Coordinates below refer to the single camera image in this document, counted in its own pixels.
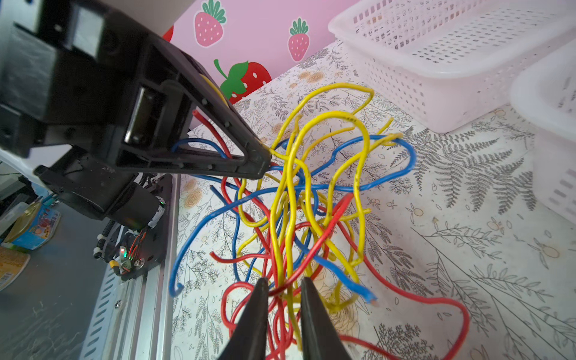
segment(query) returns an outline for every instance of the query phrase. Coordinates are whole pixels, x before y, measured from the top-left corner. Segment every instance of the black cable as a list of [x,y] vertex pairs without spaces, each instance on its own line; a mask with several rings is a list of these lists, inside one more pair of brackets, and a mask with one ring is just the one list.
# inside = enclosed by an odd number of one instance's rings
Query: black cable
[[110,231],[112,230],[112,227],[114,226],[115,223],[116,223],[116,221],[114,221],[114,220],[108,221],[108,223],[106,224],[106,227],[102,231],[102,233],[101,233],[102,238],[98,239],[98,242],[96,243],[96,249],[94,249],[94,251],[95,251],[94,258],[95,259],[98,259],[99,257],[104,258],[104,254],[102,253],[102,249],[104,247],[104,244],[106,243],[106,238],[108,237],[108,235],[110,235]]
[[144,186],[147,179],[148,179],[148,174],[142,173],[142,178],[140,179],[140,182],[138,183],[138,185]]
[[110,231],[112,230],[112,227],[114,226],[115,223],[116,223],[116,221],[114,221],[114,220],[108,221],[108,224],[106,224],[106,227],[104,228],[104,231],[102,232],[102,235],[104,235],[105,237],[108,237],[108,235],[110,234]]

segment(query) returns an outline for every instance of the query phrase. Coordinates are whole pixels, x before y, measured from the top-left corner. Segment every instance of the yellow wire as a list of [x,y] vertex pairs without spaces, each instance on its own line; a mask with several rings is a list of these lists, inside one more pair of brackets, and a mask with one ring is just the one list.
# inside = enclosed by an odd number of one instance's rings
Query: yellow wire
[[205,75],[200,74],[200,76],[206,80],[206,82],[208,83],[208,85],[212,88],[212,90],[214,90],[216,92],[216,94],[218,94],[218,96],[222,99],[222,101],[224,102],[224,104],[226,104],[227,107],[230,107],[228,105],[228,102],[226,101],[226,98],[224,97],[224,95],[222,94],[222,92],[220,91],[220,88],[217,87],[216,85],[214,85],[213,82],[210,81],[210,79],[208,79]]
[[[219,97],[228,105],[228,102],[220,92],[220,90],[205,76],[202,76],[206,82],[216,91]],[[364,103],[358,107],[357,109],[353,110],[352,112],[344,112],[344,111],[329,111],[323,113],[319,116],[316,116],[311,121],[307,122],[302,129],[300,129],[300,120],[302,119],[301,111],[306,106],[308,101],[310,101],[315,96],[322,94],[324,92],[330,91],[332,89],[339,89],[339,88],[346,88],[352,90],[362,91],[368,94],[367,99]],[[356,212],[353,214],[344,215],[340,218],[340,221],[344,222],[346,225],[347,231],[349,232],[352,241],[355,242],[354,231],[352,226],[350,225],[350,221],[354,219],[358,219],[358,250],[354,251],[352,247],[350,247],[350,253],[346,258],[344,254],[340,251],[340,249],[331,241],[330,238],[326,239],[325,244],[328,247],[328,258],[331,261],[338,261],[344,267],[344,273],[349,275],[352,281],[359,283],[359,277],[355,270],[361,262],[363,262],[363,250],[365,246],[365,233],[366,233],[366,220],[365,215],[371,212],[371,209],[365,209],[362,207],[362,203],[360,200],[360,182],[361,182],[361,175],[363,166],[367,160],[368,154],[371,153],[374,149],[378,148],[379,146],[394,146],[395,143],[392,141],[397,138],[401,138],[402,134],[391,134],[387,135],[385,138],[377,140],[373,143],[370,143],[370,135],[364,126],[364,124],[355,116],[360,110],[370,103],[372,98],[374,97],[374,91],[372,89],[354,85],[354,84],[332,84],[328,86],[323,86],[310,94],[308,94],[300,103],[299,105],[290,113],[290,115],[286,118],[274,143],[270,148],[270,152],[273,156],[278,157],[279,159],[284,161],[282,177],[279,179],[274,177],[268,173],[265,174],[269,179],[272,179],[276,183],[278,183],[278,190],[274,196],[274,200],[272,202],[272,206],[270,207],[270,218],[262,218],[258,221],[248,221],[246,214],[242,209],[242,205],[238,206],[238,214],[242,222],[249,226],[250,228],[260,228],[262,232],[268,231],[270,236],[270,246],[273,252],[273,260],[276,262],[276,268],[278,270],[278,283],[276,284],[277,287],[282,286],[285,281],[285,278],[290,278],[294,273],[294,262],[293,262],[293,237],[295,233],[295,226],[297,222],[297,210],[301,208],[305,217],[310,222],[310,226],[307,227],[302,235],[302,238],[306,237],[309,232],[314,238],[314,241],[317,242],[324,233],[324,228],[329,224],[333,215],[333,207],[334,203],[332,200],[328,201],[328,199],[334,198],[335,186],[336,182],[340,179],[340,176],[343,174],[346,169],[351,167],[354,163],[358,162],[356,165],[356,170],[354,172],[354,183],[353,183],[353,193],[354,193],[354,202],[356,206]],[[341,119],[345,122],[351,123],[352,127],[342,128],[336,131],[332,131],[326,135],[323,135],[318,140],[314,141],[306,150],[304,151],[301,158],[297,157],[297,153],[303,145],[304,138],[307,133],[311,131],[311,129],[320,124],[323,121],[330,120],[330,119]],[[392,124],[394,118],[390,118],[385,125],[378,131],[378,135],[382,134],[388,127]],[[286,145],[286,155],[282,155],[277,151],[273,150],[277,147],[280,141],[285,138],[285,132],[288,127],[293,124],[293,130],[290,133],[288,138],[288,142]],[[328,193],[324,195],[321,192],[318,192],[318,199],[319,201],[325,205],[326,208],[326,216],[323,218],[317,219],[313,213],[313,196],[312,196],[312,175],[310,174],[310,170],[305,164],[306,159],[310,152],[322,141],[325,141],[328,138],[334,137],[338,134],[343,132],[352,131],[354,129],[358,129],[362,135],[362,151],[358,154],[349,158],[342,166],[338,168],[335,172],[334,176],[332,177],[329,185],[328,185]],[[304,191],[299,192],[298,198],[296,197],[295,186],[299,183],[298,180],[294,179],[294,175],[302,170],[304,173],[304,178],[306,180],[306,186]],[[260,190],[262,188],[262,180],[259,179],[256,184],[256,190]],[[242,180],[240,190],[238,191],[238,200],[244,196],[244,190],[246,189],[247,181],[245,179]],[[276,232],[276,222],[280,216],[283,216],[284,221],[282,221],[282,226],[280,228],[279,235]],[[242,251],[254,240],[258,238],[257,233],[254,233],[250,236],[249,239],[244,241],[237,250],[237,256],[241,256]],[[284,243],[285,254],[280,252],[280,248]],[[286,261],[286,268],[284,269],[283,262]],[[249,266],[247,261],[243,261],[246,266]],[[311,276],[312,273],[315,271],[315,268],[312,263],[310,263],[304,269],[304,274],[306,276]],[[264,276],[260,270],[253,267],[253,271],[256,271],[257,274],[260,276]],[[297,286],[295,283],[290,285],[283,298],[287,302],[287,312],[294,327],[294,336],[296,338],[298,348],[301,349],[302,346],[302,339],[300,329],[298,327],[298,323],[296,321],[295,312],[299,310],[299,308],[295,308],[294,304],[298,304],[301,301],[301,297],[299,295],[295,296],[294,286]],[[342,301],[341,299],[341,289],[342,289],[342,282],[337,281],[336,286],[332,292],[332,294],[328,298],[321,297],[322,302],[327,307],[327,309],[331,313],[335,313],[341,311],[347,306],[353,304],[357,299],[357,294],[352,294],[350,298]]]

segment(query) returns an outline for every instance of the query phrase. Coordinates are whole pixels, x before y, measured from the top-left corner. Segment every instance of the tangled wires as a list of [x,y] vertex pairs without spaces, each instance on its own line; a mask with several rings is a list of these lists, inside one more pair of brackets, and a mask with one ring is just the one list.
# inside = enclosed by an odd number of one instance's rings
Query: tangled wires
[[[300,128],[299,121],[302,118],[300,111],[303,109],[305,104],[314,96],[336,88],[355,89],[368,93],[369,95],[366,101],[352,113],[344,111],[329,111],[316,116]],[[358,297],[362,297],[366,302],[374,302],[376,300],[374,294],[360,284],[356,269],[361,263],[365,263],[370,272],[383,285],[402,296],[425,304],[454,305],[463,312],[463,328],[458,339],[454,343],[454,346],[445,357],[445,359],[452,359],[456,352],[458,352],[458,349],[462,345],[468,331],[469,315],[465,306],[454,300],[423,298],[399,289],[393,284],[387,282],[364,256],[366,233],[365,215],[370,212],[370,209],[365,209],[363,207],[361,192],[381,185],[386,181],[406,175],[414,168],[416,163],[416,154],[414,149],[407,142],[402,140],[402,133],[382,135],[382,133],[390,126],[393,119],[390,119],[376,135],[370,135],[364,124],[355,116],[356,113],[363,109],[372,100],[373,96],[373,90],[353,84],[333,84],[325,86],[306,96],[286,119],[279,131],[278,137],[270,149],[272,155],[275,156],[279,162],[283,162],[282,166],[273,162],[268,170],[268,172],[280,172],[280,179],[269,173],[266,174],[267,177],[278,183],[277,187],[262,189],[262,179],[260,179],[257,182],[256,191],[250,192],[247,190],[247,181],[245,179],[234,179],[234,184],[232,184],[228,182],[227,178],[218,179],[210,176],[198,176],[203,179],[220,183],[221,194],[214,187],[211,187],[211,190],[225,203],[225,205],[202,219],[184,244],[182,250],[177,256],[176,263],[170,276],[171,295],[177,296],[183,289],[182,284],[176,284],[179,265],[191,243],[198,236],[200,230],[215,217],[227,211],[232,211],[235,213],[237,222],[232,242],[232,258],[222,259],[214,252],[210,253],[212,258],[218,262],[233,264],[234,276],[236,278],[236,283],[230,285],[224,291],[222,296],[222,322],[229,329],[230,333],[234,331],[236,318],[240,313],[240,310],[248,302],[249,297],[244,298],[236,308],[233,309],[230,318],[228,318],[226,314],[226,300],[229,294],[235,289],[243,288],[249,291],[253,290],[253,285],[248,282],[252,271],[257,272],[260,276],[268,278],[269,282],[272,283],[272,289],[269,292],[272,301],[270,302],[268,310],[269,312],[275,310],[275,314],[271,325],[268,326],[267,337],[271,352],[268,354],[267,359],[285,358],[285,351],[292,344],[296,344],[301,348],[301,333],[298,326],[300,317],[298,304],[300,302],[299,294],[301,289],[298,285],[298,279],[302,275],[314,279],[320,274],[324,267],[335,274],[339,281],[334,288],[334,293],[324,300],[324,305],[330,312],[334,313],[343,310],[345,307],[350,306],[357,301]],[[211,123],[204,119],[199,113],[195,113],[195,116],[211,131],[221,148],[214,142],[204,139],[184,139],[178,141],[178,143],[172,148],[172,151],[177,151],[178,146],[182,143],[201,142],[214,147],[222,157],[231,157],[232,155],[228,147]],[[306,134],[310,132],[315,125],[334,118],[350,123],[351,127],[333,131],[322,136],[304,150],[302,156],[299,157],[298,153],[303,149],[303,142]],[[293,126],[294,130],[290,133],[288,139],[282,140],[282,137],[289,126]],[[330,160],[314,171],[309,170],[305,162],[315,146],[342,132],[356,129],[361,133],[360,137],[338,146],[332,153]],[[336,160],[336,155],[340,151],[355,143],[361,143],[362,150],[342,164],[336,170],[328,184],[313,183],[314,176],[332,165]],[[371,183],[361,185],[362,171],[369,153],[380,146],[398,145],[405,147],[410,154],[410,162],[408,166],[398,172],[386,175]],[[280,148],[286,150],[285,154],[281,154],[278,151]],[[353,164],[356,164],[353,185],[350,187],[337,185],[337,181],[340,179],[341,175]],[[236,190],[233,199],[230,198],[227,188]],[[344,193],[344,196],[336,203],[334,202],[335,192]],[[264,194],[275,194],[270,207],[266,206],[259,198],[260,195]],[[264,214],[262,219],[255,221],[249,214],[243,211],[242,204],[248,201],[251,201],[262,211]],[[345,215],[345,212],[352,201],[354,202],[354,208],[356,211],[352,214]],[[298,222],[299,215],[303,215],[306,221]],[[358,222],[359,232],[357,240],[355,239],[355,234],[350,223],[352,220]],[[236,240],[240,221],[242,221],[246,226],[253,228],[254,234],[244,241],[244,243],[239,246],[238,250],[236,250]],[[348,256],[346,256],[331,241],[331,237],[333,236],[336,227],[338,227],[342,232],[350,245]],[[256,239],[258,239],[262,245],[260,252],[242,255],[242,250]],[[299,255],[295,257],[293,255],[294,253],[299,253]],[[260,268],[255,266],[257,259],[262,259],[262,266]],[[343,266],[344,270],[341,270],[340,267],[333,263],[333,261],[336,260]],[[240,279],[236,268],[236,264],[239,262],[244,262],[248,266],[247,277],[244,281]],[[344,301],[341,300],[340,296],[342,286],[348,288],[352,294]],[[377,351],[390,359],[396,359],[396,357],[388,354],[385,350],[360,339],[350,336],[342,336],[341,339],[358,343],[370,348],[371,350]]]

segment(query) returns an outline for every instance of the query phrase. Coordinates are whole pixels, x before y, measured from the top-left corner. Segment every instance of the red strawberry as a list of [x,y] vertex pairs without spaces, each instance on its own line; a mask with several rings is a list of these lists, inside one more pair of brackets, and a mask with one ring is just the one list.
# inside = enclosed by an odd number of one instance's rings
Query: red strawberry
[[220,8],[220,1],[209,0],[202,3],[203,12],[196,14],[194,29],[198,45],[209,47],[222,39],[224,29],[222,24],[226,22],[224,9]]
[[232,65],[228,76],[220,69],[218,59],[214,60],[214,65],[216,65],[216,69],[222,76],[226,78],[220,85],[220,90],[232,104],[272,81],[268,70],[258,63],[246,61],[245,63]]
[[170,42],[170,40],[172,40],[172,35],[174,35],[174,25],[172,25],[172,27],[166,31],[166,34],[164,34],[163,38],[164,40]]
[[298,18],[298,22],[294,21],[292,23],[292,28],[290,29],[292,36],[288,39],[288,51],[290,51],[294,61],[302,60],[310,46],[310,38],[306,35],[307,32],[306,21]]

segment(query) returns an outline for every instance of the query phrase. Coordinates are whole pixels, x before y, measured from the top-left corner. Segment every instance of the pink strawberry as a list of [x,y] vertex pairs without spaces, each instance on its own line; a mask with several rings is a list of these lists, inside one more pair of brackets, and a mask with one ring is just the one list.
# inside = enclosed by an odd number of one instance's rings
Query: pink strawberry
[[226,22],[224,9],[220,8],[220,1],[209,0],[202,3],[203,12],[196,14],[194,29],[196,30],[196,42],[203,47],[209,47],[222,39],[224,29],[222,24]]
[[298,18],[298,22],[294,21],[292,23],[292,28],[290,29],[292,36],[288,39],[288,51],[290,51],[294,61],[302,60],[310,46],[310,38],[306,35],[307,32],[306,21]]

